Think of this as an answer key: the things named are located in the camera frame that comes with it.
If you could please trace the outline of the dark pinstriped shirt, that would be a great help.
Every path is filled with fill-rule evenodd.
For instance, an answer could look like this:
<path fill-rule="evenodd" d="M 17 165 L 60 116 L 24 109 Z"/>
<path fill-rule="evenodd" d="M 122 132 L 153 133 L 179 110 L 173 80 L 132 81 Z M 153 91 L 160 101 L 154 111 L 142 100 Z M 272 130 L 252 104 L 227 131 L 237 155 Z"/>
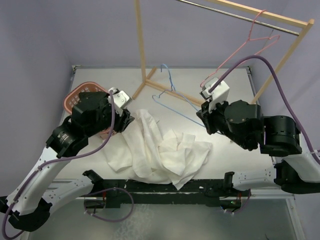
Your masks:
<path fill-rule="evenodd" d="M 82 111 L 96 110 L 107 105 L 109 94 L 105 91 L 81 92 L 76 107 Z"/>

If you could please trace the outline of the blue hanger hook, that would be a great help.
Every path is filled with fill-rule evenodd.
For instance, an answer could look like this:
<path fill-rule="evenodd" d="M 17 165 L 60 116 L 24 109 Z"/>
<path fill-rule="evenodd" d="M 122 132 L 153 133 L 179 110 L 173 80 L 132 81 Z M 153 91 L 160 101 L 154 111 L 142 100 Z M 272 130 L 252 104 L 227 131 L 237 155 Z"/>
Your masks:
<path fill-rule="evenodd" d="M 163 69 L 166 69 L 167 71 L 169 87 L 166 87 L 160 93 L 153 94 L 151 96 L 152 100 L 156 104 L 179 115 L 185 120 L 188 120 L 193 124 L 196 124 L 197 126 L 204 128 L 205 126 L 202 123 L 200 123 L 198 120 L 195 120 L 194 117 L 189 116 L 188 112 L 185 112 L 184 110 L 184 107 L 186 107 L 187 109 L 189 108 L 189 110 L 191 110 L 192 113 L 196 113 L 199 110 L 198 107 L 196 107 L 196 105 L 192 103 L 185 95 L 179 92 L 176 93 L 177 88 L 174 84 L 170 68 L 165 63 L 162 63 L 160 65 L 160 71 L 162 72 Z"/>

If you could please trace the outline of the white shirt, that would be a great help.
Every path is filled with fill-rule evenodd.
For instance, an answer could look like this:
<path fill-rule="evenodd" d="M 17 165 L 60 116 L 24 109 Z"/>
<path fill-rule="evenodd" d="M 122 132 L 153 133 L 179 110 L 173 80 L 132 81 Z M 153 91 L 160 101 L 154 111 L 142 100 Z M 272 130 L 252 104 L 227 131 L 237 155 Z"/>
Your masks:
<path fill-rule="evenodd" d="M 147 184 L 173 184 L 180 190 L 205 165 L 213 144 L 195 135 L 170 129 L 161 134 L 155 118 L 139 109 L 122 132 L 102 149 L 108 166 L 131 180 Z"/>

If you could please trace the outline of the pink wire hanger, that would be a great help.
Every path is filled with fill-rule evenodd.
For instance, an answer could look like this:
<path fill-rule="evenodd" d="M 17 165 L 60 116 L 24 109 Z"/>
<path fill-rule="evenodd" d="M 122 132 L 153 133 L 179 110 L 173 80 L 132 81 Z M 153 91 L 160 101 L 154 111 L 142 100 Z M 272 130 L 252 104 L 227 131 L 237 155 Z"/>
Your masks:
<path fill-rule="evenodd" d="M 256 42 L 256 41 L 264 41 L 266 40 L 266 42 L 274 39 L 274 41 L 272 41 L 270 44 L 264 46 L 261 50 L 259 50 L 258 52 L 256 52 L 254 55 L 259 55 L 261 54 L 264 50 L 270 48 L 271 46 L 273 46 L 274 44 L 276 44 L 279 39 L 280 39 L 280 35 L 277 34 L 277 35 L 272 35 L 272 36 L 269 36 L 269 37 L 258 37 L 258 38 L 252 38 L 252 31 L 253 31 L 253 28 L 254 28 L 254 25 L 255 23 L 257 22 L 257 18 L 262 15 L 262 13 L 266 12 L 267 10 L 266 9 L 263 9 L 261 10 L 255 17 L 254 19 L 252 20 L 252 24 L 251 24 L 251 27 L 250 27 L 250 30 L 249 30 L 249 33 L 248 33 L 248 36 L 247 36 L 247 39 L 246 41 L 240 45 L 228 58 L 226 58 L 216 69 L 216 71 L 212 72 L 211 74 L 209 74 L 201 83 L 200 83 L 200 87 L 202 88 L 205 83 L 213 76 L 215 75 L 219 69 L 221 69 L 227 62 L 229 62 L 241 49 L 243 49 L 249 42 Z"/>

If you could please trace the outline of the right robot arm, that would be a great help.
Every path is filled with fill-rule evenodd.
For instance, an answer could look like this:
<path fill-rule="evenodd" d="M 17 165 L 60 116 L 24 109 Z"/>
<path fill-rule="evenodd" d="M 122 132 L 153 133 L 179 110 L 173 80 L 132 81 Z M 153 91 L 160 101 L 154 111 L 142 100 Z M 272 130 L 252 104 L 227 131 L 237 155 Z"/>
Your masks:
<path fill-rule="evenodd" d="M 263 116 L 261 107 L 238 100 L 217 103 L 213 110 L 204 102 L 196 115 L 208 134 L 220 132 L 244 150 L 259 149 L 276 158 L 271 167 L 258 171 L 225 173 L 222 190 L 228 196 L 254 188 L 279 186 L 291 194 L 315 194 L 320 191 L 320 169 L 303 151 L 301 128 L 289 116 Z"/>

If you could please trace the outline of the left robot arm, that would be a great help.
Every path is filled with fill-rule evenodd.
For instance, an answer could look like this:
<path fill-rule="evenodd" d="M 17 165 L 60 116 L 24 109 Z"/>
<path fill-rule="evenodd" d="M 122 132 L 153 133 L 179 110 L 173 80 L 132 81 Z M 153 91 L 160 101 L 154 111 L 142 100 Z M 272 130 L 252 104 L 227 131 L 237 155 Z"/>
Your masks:
<path fill-rule="evenodd" d="M 111 189 L 111 185 L 94 170 L 86 170 L 75 181 L 48 192 L 58 173 L 72 160 L 88 157 L 101 148 L 80 154 L 89 144 L 89 138 L 110 129 L 121 133 L 134 120 L 127 109 L 118 107 L 108 99 L 81 100 L 72 108 L 71 115 L 53 130 L 42 154 L 23 182 L 8 196 L 0 198 L 0 211 L 4 213 L 1 226 L 6 231 L 9 223 L 21 232 L 34 232 L 59 208 L 77 197 L 98 196 Z"/>

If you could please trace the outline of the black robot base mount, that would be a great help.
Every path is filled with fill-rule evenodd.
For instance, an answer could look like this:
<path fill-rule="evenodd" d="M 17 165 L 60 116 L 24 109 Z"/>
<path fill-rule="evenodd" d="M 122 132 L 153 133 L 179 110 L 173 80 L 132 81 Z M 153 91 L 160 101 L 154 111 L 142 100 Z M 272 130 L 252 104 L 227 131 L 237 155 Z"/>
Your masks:
<path fill-rule="evenodd" d="M 225 188 L 222 179 L 193 179 L 177 190 L 170 184 L 151 184 L 129 179 L 104 179 L 102 189 L 119 187 L 126 189 L 136 205 L 205 205 L 207 207 L 239 208 L 239 197 L 247 197 L 249 191 Z M 109 191 L 107 196 L 116 192 Z M 131 204 L 129 197 L 122 191 L 118 200 L 122 204 Z"/>

